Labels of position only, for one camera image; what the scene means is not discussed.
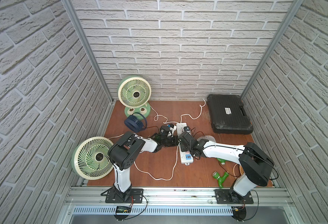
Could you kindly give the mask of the white power strip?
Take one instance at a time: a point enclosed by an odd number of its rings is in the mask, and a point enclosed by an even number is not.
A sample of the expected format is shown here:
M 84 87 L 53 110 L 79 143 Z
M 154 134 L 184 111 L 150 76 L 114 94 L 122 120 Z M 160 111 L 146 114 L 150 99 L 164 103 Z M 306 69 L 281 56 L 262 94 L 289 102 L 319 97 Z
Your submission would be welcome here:
M 179 136 L 180 134 L 184 133 L 184 132 L 188 132 L 189 134 L 191 134 L 191 129 L 187 126 L 186 123 L 178 123 L 177 124 L 177 135 Z M 184 151 L 184 147 L 182 146 L 182 144 L 179 144 L 179 152 L 180 152 L 180 159 L 181 159 L 181 163 L 189 166 L 191 163 L 193 163 L 193 158 L 190 154 L 189 151 Z

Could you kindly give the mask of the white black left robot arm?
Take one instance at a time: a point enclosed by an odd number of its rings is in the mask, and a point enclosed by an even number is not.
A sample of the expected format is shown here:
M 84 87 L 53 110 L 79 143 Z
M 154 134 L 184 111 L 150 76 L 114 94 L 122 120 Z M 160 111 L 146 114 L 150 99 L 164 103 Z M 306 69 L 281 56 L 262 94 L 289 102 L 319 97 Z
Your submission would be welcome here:
M 115 181 L 113 187 L 117 192 L 123 194 L 130 192 L 132 187 L 130 167 L 140 152 L 156 153 L 163 147 L 177 147 L 179 145 L 178 136 L 174 135 L 169 127 L 162 126 L 162 128 L 149 138 L 126 132 L 111 146 L 108 155 L 114 168 Z

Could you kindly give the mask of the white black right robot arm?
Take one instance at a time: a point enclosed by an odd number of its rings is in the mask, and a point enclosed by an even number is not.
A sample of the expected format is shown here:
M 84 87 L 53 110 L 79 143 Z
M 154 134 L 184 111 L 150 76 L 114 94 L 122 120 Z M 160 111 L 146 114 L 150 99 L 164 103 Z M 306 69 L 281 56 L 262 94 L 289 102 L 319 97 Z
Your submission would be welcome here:
M 230 193 L 244 197 L 256 186 L 266 187 L 274 167 L 273 160 L 256 144 L 219 144 L 206 139 L 196 140 L 188 132 L 178 137 L 179 143 L 197 158 L 217 158 L 242 166 L 244 174 L 236 179 Z

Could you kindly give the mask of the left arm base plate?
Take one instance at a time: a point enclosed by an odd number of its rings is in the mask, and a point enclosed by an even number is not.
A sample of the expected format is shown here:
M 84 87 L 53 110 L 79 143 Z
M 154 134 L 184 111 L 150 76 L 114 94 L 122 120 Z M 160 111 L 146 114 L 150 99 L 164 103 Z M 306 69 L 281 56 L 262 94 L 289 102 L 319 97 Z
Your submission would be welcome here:
M 111 187 L 100 195 L 106 197 L 106 203 L 142 203 L 143 192 L 143 189 L 129 188 L 123 193 L 115 187 Z

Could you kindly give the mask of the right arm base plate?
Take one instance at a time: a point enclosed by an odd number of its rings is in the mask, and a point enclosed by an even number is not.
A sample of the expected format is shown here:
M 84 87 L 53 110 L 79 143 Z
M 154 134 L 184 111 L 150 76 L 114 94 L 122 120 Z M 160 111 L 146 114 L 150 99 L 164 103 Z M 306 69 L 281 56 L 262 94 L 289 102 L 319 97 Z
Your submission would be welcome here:
M 241 196 L 232 189 L 215 189 L 215 199 L 217 204 L 253 204 L 254 200 L 250 192 Z

